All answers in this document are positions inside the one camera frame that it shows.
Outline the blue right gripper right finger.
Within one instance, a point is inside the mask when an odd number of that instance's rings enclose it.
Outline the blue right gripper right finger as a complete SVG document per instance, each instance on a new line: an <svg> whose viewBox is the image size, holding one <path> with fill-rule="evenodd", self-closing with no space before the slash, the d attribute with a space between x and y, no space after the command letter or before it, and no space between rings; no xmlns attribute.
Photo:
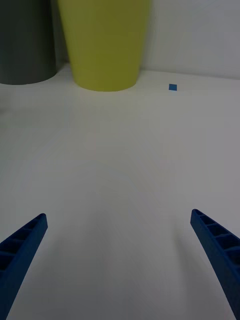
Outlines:
<svg viewBox="0 0 240 320"><path fill-rule="evenodd" d="M238 320L240 318L240 239L197 209L191 212L190 224Z"/></svg>

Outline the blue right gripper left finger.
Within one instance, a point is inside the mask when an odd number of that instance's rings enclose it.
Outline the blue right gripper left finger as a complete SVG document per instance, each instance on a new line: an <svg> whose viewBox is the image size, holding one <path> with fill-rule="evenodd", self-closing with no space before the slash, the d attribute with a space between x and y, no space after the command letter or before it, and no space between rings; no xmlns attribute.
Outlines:
<svg viewBox="0 0 240 320"><path fill-rule="evenodd" d="M0 243L0 318L5 320L48 229L45 213Z"/></svg>

